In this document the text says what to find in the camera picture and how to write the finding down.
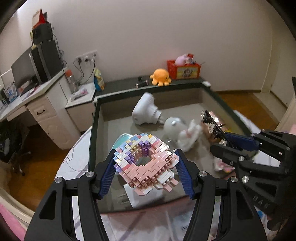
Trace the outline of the rose gold metallic cylinder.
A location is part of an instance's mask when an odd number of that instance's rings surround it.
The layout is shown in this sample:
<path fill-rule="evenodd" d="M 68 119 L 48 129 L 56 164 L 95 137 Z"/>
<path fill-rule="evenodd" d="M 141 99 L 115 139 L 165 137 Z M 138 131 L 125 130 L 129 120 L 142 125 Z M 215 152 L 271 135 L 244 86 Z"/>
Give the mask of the rose gold metallic cylinder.
<path fill-rule="evenodd" d="M 201 111 L 201 126 L 210 141 L 217 142 L 223 146 L 230 144 L 225 133 L 206 109 Z"/>

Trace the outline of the pink pastel brick block model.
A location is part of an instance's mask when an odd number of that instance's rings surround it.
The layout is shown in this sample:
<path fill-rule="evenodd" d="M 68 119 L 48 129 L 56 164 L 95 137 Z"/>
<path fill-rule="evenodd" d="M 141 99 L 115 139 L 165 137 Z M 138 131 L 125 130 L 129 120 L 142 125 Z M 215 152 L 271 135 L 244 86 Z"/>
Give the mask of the pink pastel brick block model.
<path fill-rule="evenodd" d="M 116 171 L 139 196 L 153 189 L 170 192 L 178 184 L 173 168 L 179 157 L 155 135 L 130 137 L 115 149 L 113 160 Z"/>

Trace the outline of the white plush bunny toy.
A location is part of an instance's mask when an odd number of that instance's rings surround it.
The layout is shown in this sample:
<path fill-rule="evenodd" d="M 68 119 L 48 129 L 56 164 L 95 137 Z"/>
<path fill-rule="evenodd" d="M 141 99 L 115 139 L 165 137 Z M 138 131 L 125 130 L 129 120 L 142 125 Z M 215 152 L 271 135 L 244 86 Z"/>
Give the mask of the white plush bunny toy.
<path fill-rule="evenodd" d="M 196 122 L 196 120 L 191 120 L 188 128 L 182 130 L 178 135 L 178 148 L 183 152 L 188 152 L 194 146 L 202 132 L 202 127 Z"/>

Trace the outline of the teal round case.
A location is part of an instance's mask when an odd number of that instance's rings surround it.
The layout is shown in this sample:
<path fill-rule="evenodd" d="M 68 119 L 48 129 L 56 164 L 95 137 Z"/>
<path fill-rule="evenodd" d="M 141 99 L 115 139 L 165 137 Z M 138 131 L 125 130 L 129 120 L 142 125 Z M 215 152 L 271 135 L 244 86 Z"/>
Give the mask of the teal round case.
<path fill-rule="evenodd" d="M 124 142 L 128 141 L 130 138 L 132 137 L 132 135 L 128 134 L 128 133 L 123 133 L 122 135 L 120 135 L 116 141 L 114 142 L 112 149 L 116 149 L 118 147 L 120 147 Z"/>

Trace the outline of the white striped bed quilt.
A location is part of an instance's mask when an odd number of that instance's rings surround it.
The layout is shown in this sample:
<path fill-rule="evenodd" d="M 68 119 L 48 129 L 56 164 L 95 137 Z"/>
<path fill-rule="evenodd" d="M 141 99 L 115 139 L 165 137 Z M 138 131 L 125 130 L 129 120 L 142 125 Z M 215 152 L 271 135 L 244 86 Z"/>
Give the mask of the white striped bed quilt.
<path fill-rule="evenodd" d="M 260 129 L 243 114 L 234 110 L 243 123 L 252 133 L 259 133 Z M 62 162 L 56 177 L 63 177 L 65 180 L 81 177 L 88 171 L 88 153 L 90 146 L 91 127 L 76 142 Z M 262 164 L 275 164 L 277 161 L 266 154 L 259 152 L 255 155 L 255 162 Z M 146 196 L 132 194 L 132 189 L 127 188 L 131 204 L 144 204 L 146 200 L 153 200 L 152 197 L 161 197 L 162 190 L 154 189 Z M 189 198 L 180 201 L 181 204 L 169 204 L 165 207 L 147 208 L 144 211 L 127 212 L 127 214 L 101 214 L 103 224 L 110 240 L 182 240 L 193 212 L 194 202 Z M 84 240 L 78 210 L 78 198 L 72 198 L 73 220 L 75 235 L 78 240 Z M 215 199 L 213 224 L 210 229 L 208 240 L 213 240 L 218 227 L 218 208 L 220 197 Z M 267 215 L 256 208 L 267 234 L 267 240 L 273 240 L 276 232 L 267 229 Z"/>

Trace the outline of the white astronaut figurine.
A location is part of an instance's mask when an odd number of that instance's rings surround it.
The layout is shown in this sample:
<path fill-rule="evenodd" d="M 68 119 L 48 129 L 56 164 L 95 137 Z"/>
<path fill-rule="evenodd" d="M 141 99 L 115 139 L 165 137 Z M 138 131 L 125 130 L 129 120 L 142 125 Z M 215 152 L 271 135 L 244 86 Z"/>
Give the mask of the white astronaut figurine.
<path fill-rule="evenodd" d="M 186 122 L 182 118 L 176 117 L 167 118 L 163 126 L 165 135 L 174 142 L 178 140 L 179 133 L 187 128 Z"/>

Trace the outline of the pink black storage box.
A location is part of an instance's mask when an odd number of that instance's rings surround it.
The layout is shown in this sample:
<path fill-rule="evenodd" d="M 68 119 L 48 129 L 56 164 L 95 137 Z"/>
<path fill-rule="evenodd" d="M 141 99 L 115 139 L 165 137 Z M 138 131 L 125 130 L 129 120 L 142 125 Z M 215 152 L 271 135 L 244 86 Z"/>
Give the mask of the pink black storage box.
<path fill-rule="evenodd" d="M 89 170 L 93 171 L 98 163 L 106 160 L 112 149 L 121 145 L 119 137 L 123 134 L 152 134 L 170 147 L 177 149 L 179 132 L 188 129 L 191 120 L 200 124 L 203 110 L 213 112 L 213 117 L 223 131 L 251 134 L 237 114 L 217 95 L 205 81 L 177 81 L 177 83 L 139 89 L 127 87 L 128 81 L 109 84 L 105 92 L 96 96 L 96 109 L 93 118 Z M 210 143 L 201 133 L 189 152 L 185 153 L 201 170 L 214 177 L 222 174 L 214 171 L 214 157 L 209 151 Z M 153 188 L 147 195 L 139 196 L 130 187 L 124 188 L 125 180 L 116 172 L 108 193 L 99 201 L 102 213 L 121 212 L 144 207 L 159 206 L 185 197 L 181 182 L 171 192 Z"/>

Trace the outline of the white bedside cabinet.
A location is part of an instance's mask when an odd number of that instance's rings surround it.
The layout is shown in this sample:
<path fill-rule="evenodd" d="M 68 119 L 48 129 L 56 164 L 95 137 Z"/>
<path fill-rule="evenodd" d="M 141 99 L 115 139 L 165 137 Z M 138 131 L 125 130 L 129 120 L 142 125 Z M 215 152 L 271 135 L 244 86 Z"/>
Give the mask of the white bedside cabinet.
<path fill-rule="evenodd" d="M 93 97 L 96 89 L 94 83 L 82 85 L 81 88 L 86 89 L 88 93 L 76 100 L 68 101 L 65 108 L 78 130 L 84 132 L 88 130 L 93 123 L 93 116 L 95 113 Z"/>

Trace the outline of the white handheld device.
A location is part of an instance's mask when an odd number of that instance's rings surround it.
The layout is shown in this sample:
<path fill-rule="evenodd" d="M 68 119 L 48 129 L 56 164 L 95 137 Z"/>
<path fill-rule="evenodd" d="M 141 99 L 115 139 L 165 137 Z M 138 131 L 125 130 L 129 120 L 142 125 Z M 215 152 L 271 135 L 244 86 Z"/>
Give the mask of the white handheld device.
<path fill-rule="evenodd" d="M 166 119 L 162 112 L 154 104 L 154 96 L 151 93 L 144 93 L 132 111 L 132 120 L 136 125 L 143 123 L 164 124 Z"/>

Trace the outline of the red crate with picture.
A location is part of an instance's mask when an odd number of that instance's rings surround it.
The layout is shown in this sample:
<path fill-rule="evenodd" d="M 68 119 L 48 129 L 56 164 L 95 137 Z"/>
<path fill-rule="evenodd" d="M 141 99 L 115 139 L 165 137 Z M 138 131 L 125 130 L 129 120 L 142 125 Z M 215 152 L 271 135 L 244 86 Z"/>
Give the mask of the red crate with picture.
<path fill-rule="evenodd" d="M 169 76 L 172 80 L 198 79 L 200 77 L 201 65 L 199 64 L 177 66 L 174 60 L 168 60 L 166 64 Z"/>

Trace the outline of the white desk with drawers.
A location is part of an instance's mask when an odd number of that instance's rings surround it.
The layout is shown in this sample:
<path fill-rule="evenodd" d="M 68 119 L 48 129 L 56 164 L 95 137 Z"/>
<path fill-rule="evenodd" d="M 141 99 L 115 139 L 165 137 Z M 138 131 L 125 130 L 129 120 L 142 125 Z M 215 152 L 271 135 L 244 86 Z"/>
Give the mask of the white desk with drawers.
<path fill-rule="evenodd" d="M 64 68 L 32 93 L 27 92 L 8 104 L 1 113 L 1 121 L 11 121 L 28 110 L 58 148 L 72 148 L 81 134 L 66 110 L 70 96 L 66 70 Z"/>

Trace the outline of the black low cabinet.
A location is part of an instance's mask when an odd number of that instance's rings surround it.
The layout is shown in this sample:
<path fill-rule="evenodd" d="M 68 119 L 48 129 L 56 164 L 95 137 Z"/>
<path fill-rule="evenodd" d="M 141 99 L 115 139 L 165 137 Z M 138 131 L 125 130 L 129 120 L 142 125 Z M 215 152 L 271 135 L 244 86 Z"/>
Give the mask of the black low cabinet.
<path fill-rule="evenodd" d="M 201 77 L 198 79 L 178 79 L 178 80 L 172 80 L 172 82 L 168 86 L 164 85 L 160 87 L 170 87 L 177 84 L 197 83 L 197 82 L 203 83 L 205 82 L 205 80 Z M 146 88 L 146 87 L 158 87 L 158 85 L 152 85 L 152 79 L 149 79 L 149 76 L 126 78 L 126 79 L 116 80 L 112 82 L 107 82 L 105 84 L 104 90 L 95 91 L 94 97 L 111 95 L 117 92 L 139 90 L 140 88 Z"/>

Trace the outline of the yellow blue snack bag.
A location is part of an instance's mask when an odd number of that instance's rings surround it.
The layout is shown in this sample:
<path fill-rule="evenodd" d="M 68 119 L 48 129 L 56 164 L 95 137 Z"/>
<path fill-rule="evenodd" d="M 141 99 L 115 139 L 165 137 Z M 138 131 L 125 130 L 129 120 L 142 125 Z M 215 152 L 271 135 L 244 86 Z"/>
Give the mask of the yellow blue snack bag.
<path fill-rule="evenodd" d="M 98 68 L 94 69 L 94 86 L 96 91 L 103 91 L 105 87 L 103 77 L 101 76 L 101 71 Z"/>

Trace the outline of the small black gadget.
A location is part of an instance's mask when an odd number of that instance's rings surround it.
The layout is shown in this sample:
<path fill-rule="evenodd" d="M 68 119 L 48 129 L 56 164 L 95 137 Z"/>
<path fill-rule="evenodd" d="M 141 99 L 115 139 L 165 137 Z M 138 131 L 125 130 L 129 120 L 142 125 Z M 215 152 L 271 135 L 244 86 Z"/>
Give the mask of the small black gadget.
<path fill-rule="evenodd" d="M 135 84 L 136 89 L 146 87 L 149 85 L 149 82 L 143 79 L 141 76 L 137 78 L 138 82 Z"/>

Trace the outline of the red cap water bottle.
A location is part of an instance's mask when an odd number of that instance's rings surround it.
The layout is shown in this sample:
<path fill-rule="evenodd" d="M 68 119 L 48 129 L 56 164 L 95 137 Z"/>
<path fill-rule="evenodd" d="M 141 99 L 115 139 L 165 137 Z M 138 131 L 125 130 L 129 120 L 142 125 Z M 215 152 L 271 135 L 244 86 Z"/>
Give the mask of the red cap water bottle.
<path fill-rule="evenodd" d="M 77 92 L 78 91 L 78 83 L 74 78 L 73 72 L 70 69 L 67 69 L 65 71 L 65 76 L 67 78 L 67 82 L 68 82 L 71 92 L 72 93 Z"/>

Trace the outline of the pink plush in crate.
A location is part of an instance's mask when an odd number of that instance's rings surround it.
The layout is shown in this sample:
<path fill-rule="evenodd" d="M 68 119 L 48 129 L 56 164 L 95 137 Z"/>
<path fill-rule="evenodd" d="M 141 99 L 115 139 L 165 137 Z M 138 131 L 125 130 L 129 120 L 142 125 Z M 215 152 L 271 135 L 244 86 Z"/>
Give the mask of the pink plush in crate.
<path fill-rule="evenodd" d="M 184 65 L 187 65 L 187 64 L 191 64 L 192 60 L 193 60 L 193 57 L 194 57 L 194 55 L 190 54 L 190 53 L 181 55 L 175 60 L 174 64 L 176 66 L 184 66 Z"/>

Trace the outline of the orange octopus plush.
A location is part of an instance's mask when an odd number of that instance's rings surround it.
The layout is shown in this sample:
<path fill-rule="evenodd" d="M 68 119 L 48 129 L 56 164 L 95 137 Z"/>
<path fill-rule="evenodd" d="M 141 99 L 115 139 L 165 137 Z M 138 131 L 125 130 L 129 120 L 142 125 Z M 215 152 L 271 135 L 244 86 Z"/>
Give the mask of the orange octopus plush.
<path fill-rule="evenodd" d="M 149 78 L 152 80 L 152 85 L 154 86 L 167 86 L 171 83 L 171 78 L 166 69 L 156 69 Z"/>

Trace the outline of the black computer monitor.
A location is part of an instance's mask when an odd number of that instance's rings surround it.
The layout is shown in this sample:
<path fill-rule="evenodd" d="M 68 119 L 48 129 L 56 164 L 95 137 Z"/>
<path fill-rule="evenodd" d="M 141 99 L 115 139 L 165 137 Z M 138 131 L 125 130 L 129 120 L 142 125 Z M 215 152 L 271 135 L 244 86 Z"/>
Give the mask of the black computer monitor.
<path fill-rule="evenodd" d="M 20 88 L 27 82 L 27 89 L 37 85 L 37 77 L 31 63 L 29 54 L 32 48 L 29 47 L 11 66 L 16 88 Z"/>

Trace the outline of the black computer tower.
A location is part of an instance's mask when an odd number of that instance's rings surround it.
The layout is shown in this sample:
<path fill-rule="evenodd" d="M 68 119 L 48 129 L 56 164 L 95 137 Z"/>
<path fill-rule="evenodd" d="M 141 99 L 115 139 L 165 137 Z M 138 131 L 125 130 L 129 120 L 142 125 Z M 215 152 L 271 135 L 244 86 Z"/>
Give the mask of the black computer tower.
<path fill-rule="evenodd" d="M 51 80 L 63 70 L 56 42 L 43 42 L 31 47 L 30 61 L 40 84 Z"/>

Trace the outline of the black speaker box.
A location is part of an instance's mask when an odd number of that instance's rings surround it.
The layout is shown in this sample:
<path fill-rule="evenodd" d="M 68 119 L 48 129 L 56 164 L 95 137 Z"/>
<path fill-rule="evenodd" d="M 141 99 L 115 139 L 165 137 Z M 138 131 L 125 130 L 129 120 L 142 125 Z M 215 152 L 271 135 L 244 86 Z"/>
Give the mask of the black speaker box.
<path fill-rule="evenodd" d="M 38 25 L 31 31 L 31 39 L 34 45 L 53 40 L 52 26 L 50 23 Z"/>

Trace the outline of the red white calendar stand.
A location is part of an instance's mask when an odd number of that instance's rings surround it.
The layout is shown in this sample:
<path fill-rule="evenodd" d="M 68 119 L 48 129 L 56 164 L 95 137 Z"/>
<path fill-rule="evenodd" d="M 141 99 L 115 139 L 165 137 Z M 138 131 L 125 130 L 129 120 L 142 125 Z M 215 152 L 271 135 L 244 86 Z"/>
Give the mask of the red white calendar stand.
<path fill-rule="evenodd" d="M 47 12 L 43 13 L 42 9 L 37 10 L 32 17 L 32 29 L 35 29 L 41 24 L 48 23 L 47 18 Z"/>

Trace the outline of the white wall power strip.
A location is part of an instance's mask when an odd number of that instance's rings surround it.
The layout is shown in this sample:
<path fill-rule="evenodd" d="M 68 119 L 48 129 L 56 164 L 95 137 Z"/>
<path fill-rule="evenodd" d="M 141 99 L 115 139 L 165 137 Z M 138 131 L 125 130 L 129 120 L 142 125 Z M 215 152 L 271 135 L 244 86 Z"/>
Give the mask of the white wall power strip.
<path fill-rule="evenodd" d="M 97 50 L 93 50 L 93 51 L 86 52 L 82 55 L 78 55 L 75 57 L 75 59 L 81 60 L 81 62 L 89 62 L 89 61 L 94 62 L 96 55 L 97 55 Z"/>

